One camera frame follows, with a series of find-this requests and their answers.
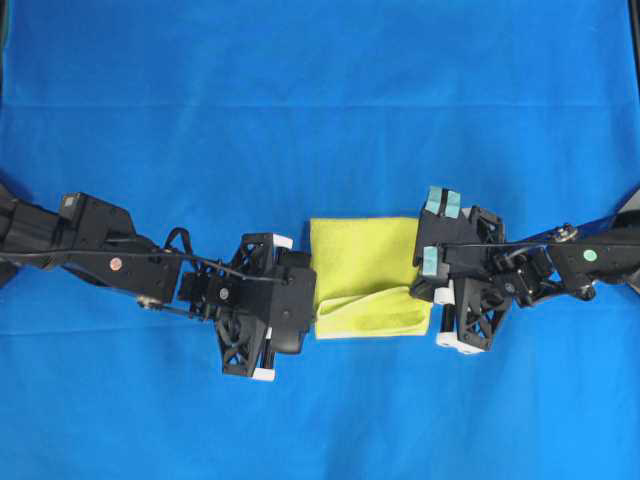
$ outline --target yellow towel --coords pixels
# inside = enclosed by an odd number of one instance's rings
[[[316,337],[424,335],[431,304],[409,295],[414,218],[312,219]]]

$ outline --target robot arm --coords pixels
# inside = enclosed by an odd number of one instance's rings
[[[458,193],[432,187],[414,265],[420,274],[411,294],[444,305],[437,343],[487,351],[514,301],[533,307],[563,294],[589,301],[598,281],[640,293],[640,191],[612,217],[507,243],[498,216],[462,210]],[[556,272],[560,280],[552,279]]]
[[[184,252],[173,246],[180,236]],[[129,213],[76,193],[58,213],[23,202],[0,185],[0,288],[22,266],[60,267],[92,285],[133,295],[146,309],[213,321],[223,373],[273,380],[276,353],[297,354],[313,321],[311,257],[275,234],[244,235],[229,264],[195,256],[189,233],[163,247],[139,235]],[[170,306],[183,261],[178,300]]]

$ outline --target blue table surface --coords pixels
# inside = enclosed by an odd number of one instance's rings
[[[509,238],[640,183],[626,0],[11,1],[0,176],[85,191],[229,258],[314,216],[413,215],[429,185]],[[640,476],[640,299],[514,310],[489,354],[316,341],[273,384],[213,329],[63,271],[0,291],[3,479]]]

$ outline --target white pad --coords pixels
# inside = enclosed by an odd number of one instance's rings
[[[285,237],[283,235],[278,235],[277,233],[273,234],[273,246],[274,247],[282,247],[287,250],[291,250],[293,248],[293,239],[289,237]]]
[[[251,378],[261,382],[273,382],[276,379],[276,371],[271,368],[256,367]]]
[[[456,332],[440,332],[436,336],[436,344],[439,347],[455,348],[458,353],[463,355],[473,355],[476,353],[482,353],[484,350],[474,347],[473,345],[467,345],[458,340],[458,334]]]
[[[449,280],[448,287],[436,288],[433,294],[433,303],[436,305],[455,305],[456,297],[453,293],[453,280]]]

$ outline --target teal tape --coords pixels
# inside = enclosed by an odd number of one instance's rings
[[[438,275],[437,247],[424,247],[422,251],[422,275],[432,277]]]
[[[458,218],[458,215],[460,215],[460,194],[458,192],[449,190],[444,214],[449,218]]]
[[[427,204],[424,206],[425,210],[437,215],[440,211],[440,203],[442,202],[442,188],[429,187],[429,198],[427,198]]]

